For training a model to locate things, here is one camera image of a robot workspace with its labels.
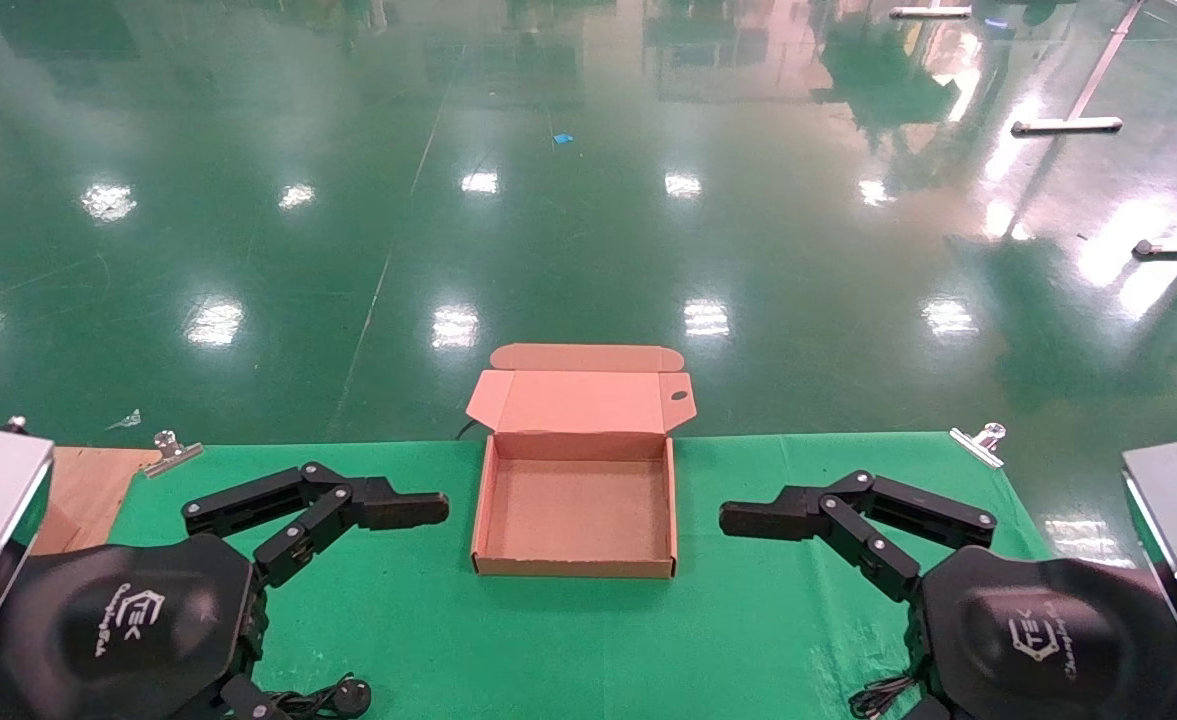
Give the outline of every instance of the table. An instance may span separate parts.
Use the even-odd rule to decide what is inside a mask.
[[[1108,73],[1109,65],[1113,64],[1115,56],[1117,56],[1117,51],[1121,49],[1122,42],[1126,40],[1129,31],[1131,31],[1135,19],[1141,14],[1141,11],[1145,8],[1145,5],[1161,6],[1165,9],[1171,9],[1177,13],[1177,0],[1133,0],[1126,14],[1123,15],[1122,20],[1113,28],[1112,40],[1109,40],[1108,45],[1104,46],[1103,54],[1099,55],[1099,60],[1095,64],[1095,69],[1091,69],[1090,76],[1086,78],[1086,85],[1082,87],[1080,94],[1077,100],[1073,101],[1072,109],[1068,111],[1068,116],[1063,119],[1023,119],[1016,120],[1013,126],[1010,126],[1010,132],[1017,136],[1039,136],[1039,135],[1062,135],[1062,133],[1077,133],[1077,132],[1118,132],[1122,129],[1122,119],[1115,116],[1082,116],[1086,111],[1086,106],[1090,104],[1091,96],[1095,95],[1096,88],[1099,88],[1099,82],[1103,81],[1104,75]],[[1177,24],[1177,20],[1168,20],[1169,22]]]
[[[1004,555],[1048,556],[1005,475],[947,433],[679,438],[674,453],[672,580],[478,576],[474,442],[207,447],[159,478],[137,476],[111,541],[180,541],[191,498],[308,460],[386,474],[400,492],[446,492],[446,524],[353,529],[270,592],[257,682],[310,692],[352,671],[373,685],[370,716],[381,720],[844,719],[850,692],[907,664],[907,609],[825,544],[722,535],[722,501],[772,500],[784,484],[875,471],[991,511]],[[250,552],[280,527],[233,546]],[[946,555],[886,534],[925,566]]]

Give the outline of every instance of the wooden board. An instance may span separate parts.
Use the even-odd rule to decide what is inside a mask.
[[[49,509],[32,552],[52,555],[107,541],[131,479],[159,459],[155,448],[54,448]]]

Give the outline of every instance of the black cable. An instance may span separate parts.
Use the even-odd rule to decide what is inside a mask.
[[[912,688],[913,685],[917,685],[917,679],[909,674],[873,680],[871,684],[863,685],[862,691],[850,696],[850,715],[858,716],[860,720],[876,720],[885,714],[885,711],[890,711],[896,698],[904,691]]]
[[[476,424],[477,420],[468,420],[468,422],[465,424],[464,427],[455,433],[455,439],[464,439],[464,433],[468,432],[470,429],[473,429],[473,425]]]
[[[352,679],[352,673],[340,678],[340,682],[328,685],[312,694],[295,692],[268,693],[278,711],[285,712],[291,720],[347,720],[351,712],[335,706],[335,698],[341,692],[341,685]]]

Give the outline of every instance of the floor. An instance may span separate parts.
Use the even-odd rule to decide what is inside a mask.
[[[998,420],[1055,547],[1128,562],[1119,452],[1177,439],[1177,264],[1129,255],[1177,236],[1177,27],[1099,87],[1118,136],[1019,140],[1126,5],[891,5],[0,0],[0,421],[451,438],[498,345],[660,344],[691,436]]]

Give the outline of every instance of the metal binder clip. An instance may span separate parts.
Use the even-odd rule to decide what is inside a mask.
[[[148,475],[148,478],[155,478],[165,471],[173,468],[173,466],[187,462],[194,459],[194,456],[201,455],[201,451],[204,451],[200,442],[182,445],[180,441],[177,441],[174,429],[162,429],[162,432],[157,433],[153,436],[153,445],[157,446],[158,451],[162,452],[162,459],[144,468],[144,474]]]
[[[949,434],[953,436],[955,441],[962,444],[962,447],[966,448],[966,451],[971,451],[972,455],[984,461],[989,468],[998,469],[1002,465],[1005,465],[996,455],[996,444],[1005,436],[1005,425],[986,424],[984,425],[984,429],[980,429],[975,436],[969,436],[962,429],[957,428],[950,429]]]

